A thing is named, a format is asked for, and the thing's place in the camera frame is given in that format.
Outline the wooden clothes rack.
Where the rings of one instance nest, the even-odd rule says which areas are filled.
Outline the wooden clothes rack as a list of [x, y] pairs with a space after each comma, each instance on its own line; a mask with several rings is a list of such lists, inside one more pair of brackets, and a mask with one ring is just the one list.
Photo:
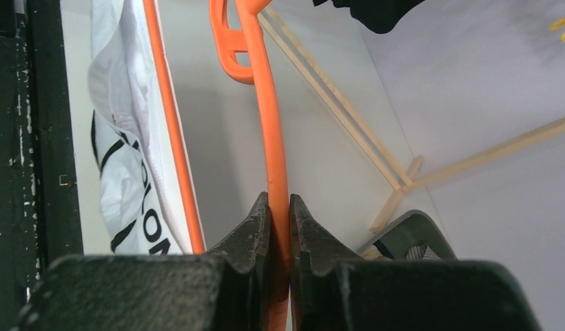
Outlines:
[[258, 20], [393, 188], [370, 225], [369, 230], [374, 234], [386, 228], [406, 194], [565, 133], [565, 117], [562, 117], [430, 174], [417, 177], [424, 162], [423, 156], [416, 156], [408, 168], [403, 168], [276, 11], [267, 6], [258, 14]]

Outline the dark green laundry basket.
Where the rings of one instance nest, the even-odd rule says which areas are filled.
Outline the dark green laundry basket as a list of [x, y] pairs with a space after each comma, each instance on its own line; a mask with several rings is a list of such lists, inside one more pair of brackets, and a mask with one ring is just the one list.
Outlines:
[[436, 222], [421, 210], [410, 210], [373, 235], [356, 252], [369, 259], [404, 260], [411, 248], [423, 247], [439, 259], [457, 258]]

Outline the orange clip hanger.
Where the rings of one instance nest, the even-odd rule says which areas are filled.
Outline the orange clip hanger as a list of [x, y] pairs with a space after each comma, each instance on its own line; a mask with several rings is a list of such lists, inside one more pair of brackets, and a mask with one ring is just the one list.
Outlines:
[[[263, 31], [258, 21], [258, 14], [267, 5], [269, 5], [268, 1], [237, 1], [236, 9], [241, 27], [233, 30], [227, 21], [227, 2], [209, 1], [208, 3], [209, 20], [223, 70], [235, 81], [255, 86], [264, 145], [268, 204], [274, 218], [271, 221], [274, 237], [270, 244], [274, 253], [274, 274], [271, 281], [272, 294], [269, 298], [267, 328], [285, 330], [290, 273], [289, 192], [275, 83], [264, 44]], [[181, 204], [185, 211], [192, 251], [200, 254], [205, 251], [205, 240], [165, 55], [158, 6], [156, 1], [144, 1], [143, 6], [167, 120]]]

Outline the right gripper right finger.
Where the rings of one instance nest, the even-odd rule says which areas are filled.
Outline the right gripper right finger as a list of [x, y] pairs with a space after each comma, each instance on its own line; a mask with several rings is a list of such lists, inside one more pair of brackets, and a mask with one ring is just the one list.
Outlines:
[[290, 198], [295, 330], [539, 330], [513, 275], [488, 261], [366, 260]]

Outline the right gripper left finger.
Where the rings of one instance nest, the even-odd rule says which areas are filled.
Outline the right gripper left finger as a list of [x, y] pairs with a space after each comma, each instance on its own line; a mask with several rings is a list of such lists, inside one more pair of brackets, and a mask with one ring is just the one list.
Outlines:
[[15, 330], [266, 330], [266, 193], [205, 254], [70, 255], [55, 262]]

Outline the white underwear black trim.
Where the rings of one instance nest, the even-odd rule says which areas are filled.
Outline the white underwear black trim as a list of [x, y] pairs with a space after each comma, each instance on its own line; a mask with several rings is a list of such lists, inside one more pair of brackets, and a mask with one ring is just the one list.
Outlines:
[[190, 254], [142, 1], [93, 1], [88, 90], [100, 211], [117, 254]]

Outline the striped grey garment in basket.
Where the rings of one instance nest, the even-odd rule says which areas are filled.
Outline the striped grey garment in basket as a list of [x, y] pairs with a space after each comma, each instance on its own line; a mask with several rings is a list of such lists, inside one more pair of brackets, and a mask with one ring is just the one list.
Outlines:
[[406, 253], [407, 261], [440, 260], [440, 257], [428, 245], [415, 245]]

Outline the black hanging underwear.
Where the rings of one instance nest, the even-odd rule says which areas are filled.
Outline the black hanging underwear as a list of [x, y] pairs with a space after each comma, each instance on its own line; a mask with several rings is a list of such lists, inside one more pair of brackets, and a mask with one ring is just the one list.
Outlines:
[[376, 34], [392, 31], [399, 20], [424, 0], [332, 0], [335, 8], [348, 8], [350, 15]]

